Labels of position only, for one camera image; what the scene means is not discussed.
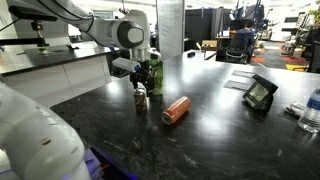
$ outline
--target green bottle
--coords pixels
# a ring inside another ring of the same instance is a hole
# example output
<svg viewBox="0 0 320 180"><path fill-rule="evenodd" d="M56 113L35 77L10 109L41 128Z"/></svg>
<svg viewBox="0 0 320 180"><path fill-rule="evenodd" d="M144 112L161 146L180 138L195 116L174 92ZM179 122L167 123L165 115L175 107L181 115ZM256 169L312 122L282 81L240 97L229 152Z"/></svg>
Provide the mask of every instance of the green bottle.
<svg viewBox="0 0 320 180"><path fill-rule="evenodd" d="M150 74L154 78L155 88L153 95L161 95L163 90L163 61L158 59L149 60Z"/></svg>

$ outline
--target granite countertop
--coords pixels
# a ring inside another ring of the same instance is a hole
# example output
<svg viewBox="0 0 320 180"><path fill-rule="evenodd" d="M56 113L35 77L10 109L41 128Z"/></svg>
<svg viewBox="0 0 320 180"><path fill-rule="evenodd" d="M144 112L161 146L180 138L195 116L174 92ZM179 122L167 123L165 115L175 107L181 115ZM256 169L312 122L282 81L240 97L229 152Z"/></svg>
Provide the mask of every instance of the granite countertop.
<svg viewBox="0 0 320 180"><path fill-rule="evenodd" d="M0 74L10 76L26 71L41 69L59 64L78 61L110 53L109 48L80 46L80 49L69 50L67 46L50 46L49 54L41 55L38 49L25 50L21 53L0 53Z"/></svg>
<svg viewBox="0 0 320 180"><path fill-rule="evenodd" d="M269 113L253 111L243 103L243 91L224 87L229 80L254 82L236 71L257 73L279 86ZM319 179L319 135L302 130L283 110L295 100L305 103L319 86L317 74L184 53L164 62L163 96L148 98L143 113L135 111L128 78L51 109L139 179ZM162 111L181 96L192 107L176 124L164 124Z"/></svg>

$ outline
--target orange cylinder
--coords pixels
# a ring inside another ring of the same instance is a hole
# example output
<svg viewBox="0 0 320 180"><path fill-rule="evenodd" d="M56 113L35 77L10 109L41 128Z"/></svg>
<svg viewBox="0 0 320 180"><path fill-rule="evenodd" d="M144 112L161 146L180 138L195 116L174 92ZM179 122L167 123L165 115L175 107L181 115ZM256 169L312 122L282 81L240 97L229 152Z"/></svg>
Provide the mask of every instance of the orange cylinder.
<svg viewBox="0 0 320 180"><path fill-rule="evenodd" d="M175 123L191 107L191 101L183 96L163 111L162 121L168 125Z"/></svg>

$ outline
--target laboratory bench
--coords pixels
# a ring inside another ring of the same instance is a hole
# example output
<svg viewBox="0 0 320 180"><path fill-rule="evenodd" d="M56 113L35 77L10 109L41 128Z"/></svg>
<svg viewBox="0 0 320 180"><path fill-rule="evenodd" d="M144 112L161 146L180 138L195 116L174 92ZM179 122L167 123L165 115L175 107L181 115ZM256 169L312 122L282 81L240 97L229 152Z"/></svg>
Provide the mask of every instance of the laboratory bench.
<svg viewBox="0 0 320 180"><path fill-rule="evenodd" d="M47 107L111 82L111 50L76 46L50 46L45 55L38 49L1 53L0 80Z"/></svg>
<svg viewBox="0 0 320 180"><path fill-rule="evenodd" d="M283 110L294 101L306 103L320 85L319 75L188 58L187 53L165 60L163 95L149 97L144 112L136 112L127 77L51 109L131 177L320 178L319 135L301 129ZM254 74L279 87L268 113L244 103ZM166 125L163 110L182 96L190 98L191 108Z"/></svg>

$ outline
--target box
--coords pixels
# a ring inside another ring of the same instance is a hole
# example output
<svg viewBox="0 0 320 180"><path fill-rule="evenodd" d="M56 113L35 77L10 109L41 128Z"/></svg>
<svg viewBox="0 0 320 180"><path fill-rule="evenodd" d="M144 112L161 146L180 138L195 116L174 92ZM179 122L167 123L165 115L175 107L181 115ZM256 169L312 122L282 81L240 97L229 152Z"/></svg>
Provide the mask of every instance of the box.
<svg viewBox="0 0 320 180"><path fill-rule="evenodd" d="M203 40L201 50L207 50L207 51L217 51L217 41L216 40Z"/></svg>

